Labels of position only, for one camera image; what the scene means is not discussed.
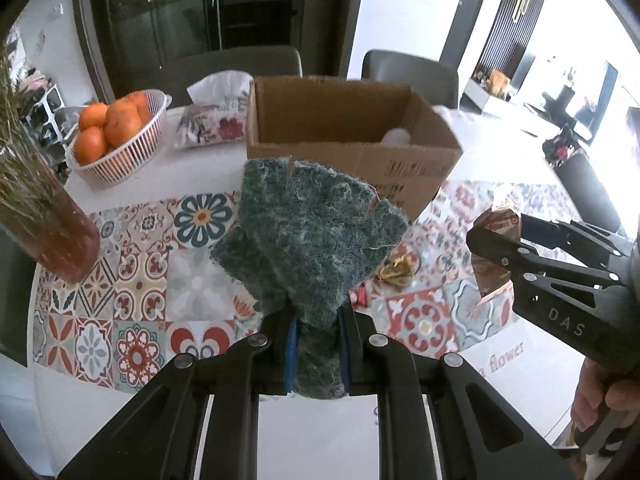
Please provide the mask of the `right hand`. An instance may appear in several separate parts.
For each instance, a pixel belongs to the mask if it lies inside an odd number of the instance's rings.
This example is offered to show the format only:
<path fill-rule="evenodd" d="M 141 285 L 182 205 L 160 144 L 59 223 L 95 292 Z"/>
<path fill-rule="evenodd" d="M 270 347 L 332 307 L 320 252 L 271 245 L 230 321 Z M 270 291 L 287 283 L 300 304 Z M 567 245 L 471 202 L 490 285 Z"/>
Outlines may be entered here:
<path fill-rule="evenodd" d="M 611 411 L 625 412 L 620 428 L 631 426 L 639 416 L 639 372 L 620 376 L 605 387 L 610 372 L 593 360 L 585 358 L 580 370 L 570 416 L 577 429 L 588 430 L 599 418 L 599 408 L 605 404 Z"/>

